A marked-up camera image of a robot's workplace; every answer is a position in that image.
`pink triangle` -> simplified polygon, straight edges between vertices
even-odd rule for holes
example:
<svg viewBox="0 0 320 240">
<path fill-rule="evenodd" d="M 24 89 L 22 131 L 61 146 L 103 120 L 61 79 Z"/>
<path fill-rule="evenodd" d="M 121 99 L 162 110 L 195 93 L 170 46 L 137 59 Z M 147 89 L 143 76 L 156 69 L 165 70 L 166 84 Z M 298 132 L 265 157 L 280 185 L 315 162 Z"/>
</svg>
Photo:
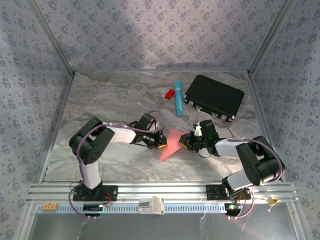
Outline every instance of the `pink triangle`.
<svg viewBox="0 0 320 240">
<path fill-rule="evenodd" d="M 162 162 L 165 158 L 178 151 L 182 145 L 179 144 L 180 137 L 186 134 L 186 132 L 171 129 L 168 137 L 166 138 L 167 146 L 163 149 L 159 162 Z"/>
</svg>

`marble surface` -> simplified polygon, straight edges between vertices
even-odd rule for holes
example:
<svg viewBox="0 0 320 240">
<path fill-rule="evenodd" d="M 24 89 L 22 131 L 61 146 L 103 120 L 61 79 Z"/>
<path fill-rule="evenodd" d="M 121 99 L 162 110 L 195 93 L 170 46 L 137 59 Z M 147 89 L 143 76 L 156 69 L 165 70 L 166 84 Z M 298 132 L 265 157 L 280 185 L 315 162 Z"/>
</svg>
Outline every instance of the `marble surface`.
<svg viewBox="0 0 320 240">
<path fill-rule="evenodd" d="M 165 99 L 176 80 L 182 82 L 182 94 L 197 74 L 223 82 L 245 92 L 242 104 L 230 129 L 236 137 L 253 138 L 261 134 L 252 98 L 244 74 L 227 72 L 109 72 L 77 73 L 51 152 L 45 180 L 80 179 L 78 162 L 68 142 L 91 117 L 107 123 L 130 123 L 151 110 L 165 118 L 164 135 L 170 129 L 189 132 L 194 123 L 209 116 L 183 104 L 182 116 L 176 116 L 175 99 Z M 216 127 L 220 137 L 230 133 Z M 194 151 L 178 150 L 159 162 L 162 149 L 124 143 L 110 143 L 99 159 L 103 181 L 219 181 L 241 169 L 240 160 L 232 157 L 201 158 Z"/>
</svg>

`black case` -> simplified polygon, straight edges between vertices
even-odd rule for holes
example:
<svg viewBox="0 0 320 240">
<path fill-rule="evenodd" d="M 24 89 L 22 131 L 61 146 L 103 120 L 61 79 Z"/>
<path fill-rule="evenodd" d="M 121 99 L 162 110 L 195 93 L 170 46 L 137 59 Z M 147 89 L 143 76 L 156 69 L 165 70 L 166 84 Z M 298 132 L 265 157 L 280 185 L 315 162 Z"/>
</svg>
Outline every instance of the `black case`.
<svg viewBox="0 0 320 240">
<path fill-rule="evenodd" d="M 232 122 L 245 93 L 203 75 L 197 75 L 186 91 L 183 101 L 214 117 Z"/>
</svg>

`red cap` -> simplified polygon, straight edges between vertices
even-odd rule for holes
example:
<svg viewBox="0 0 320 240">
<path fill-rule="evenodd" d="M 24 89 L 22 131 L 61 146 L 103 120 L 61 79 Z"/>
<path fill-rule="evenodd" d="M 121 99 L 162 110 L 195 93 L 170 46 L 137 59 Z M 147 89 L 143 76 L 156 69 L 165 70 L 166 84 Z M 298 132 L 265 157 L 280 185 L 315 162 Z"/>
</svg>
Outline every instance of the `red cap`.
<svg viewBox="0 0 320 240">
<path fill-rule="evenodd" d="M 173 95 L 175 95 L 175 90 L 170 89 L 170 90 L 166 93 L 166 95 L 165 95 L 164 97 L 165 97 L 166 99 L 171 99 Z"/>
</svg>

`wall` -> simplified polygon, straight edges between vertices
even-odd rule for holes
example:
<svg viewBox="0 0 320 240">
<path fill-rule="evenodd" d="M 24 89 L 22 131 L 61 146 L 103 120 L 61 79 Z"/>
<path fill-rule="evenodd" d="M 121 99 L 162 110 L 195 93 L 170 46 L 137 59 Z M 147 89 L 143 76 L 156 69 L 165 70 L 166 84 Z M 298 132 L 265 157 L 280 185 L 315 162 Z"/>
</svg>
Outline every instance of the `wall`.
<svg viewBox="0 0 320 240">
<path fill-rule="evenodd" d="M 320 239 L 320 3 L 300 0 L 253 77 L 271 135 Z"/>
<path fill-rule="evenodd" d="M 0 2 L 0 239 L 39 181 L 70 81 L 22 0 Z"/>
<path fill-rule="evenodd" d="M 37 0 L 75 72 L 247 70 L 282 0 Z"/>
</svg>

